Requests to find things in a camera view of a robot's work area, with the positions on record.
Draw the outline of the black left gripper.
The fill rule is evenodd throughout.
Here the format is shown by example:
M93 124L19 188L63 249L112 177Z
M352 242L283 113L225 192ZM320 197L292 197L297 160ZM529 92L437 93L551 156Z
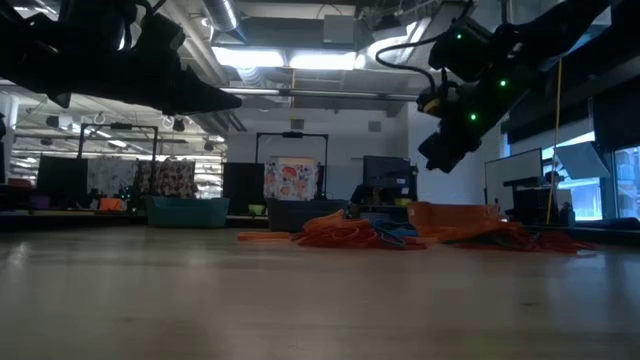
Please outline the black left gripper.
M178 49L186 38L182 28L164 15L145 16L134 46L130 103L168 115L233 110L242 99L202 81L182 66Z

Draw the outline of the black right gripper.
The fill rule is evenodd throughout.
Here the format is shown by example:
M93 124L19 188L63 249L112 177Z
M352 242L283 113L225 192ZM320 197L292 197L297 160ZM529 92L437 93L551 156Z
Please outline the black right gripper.
M427 160L426 168L450 173L504 117L505 103L498 89L446 82L436 90L423 91L417 110L439 119L438 130L418 147Z

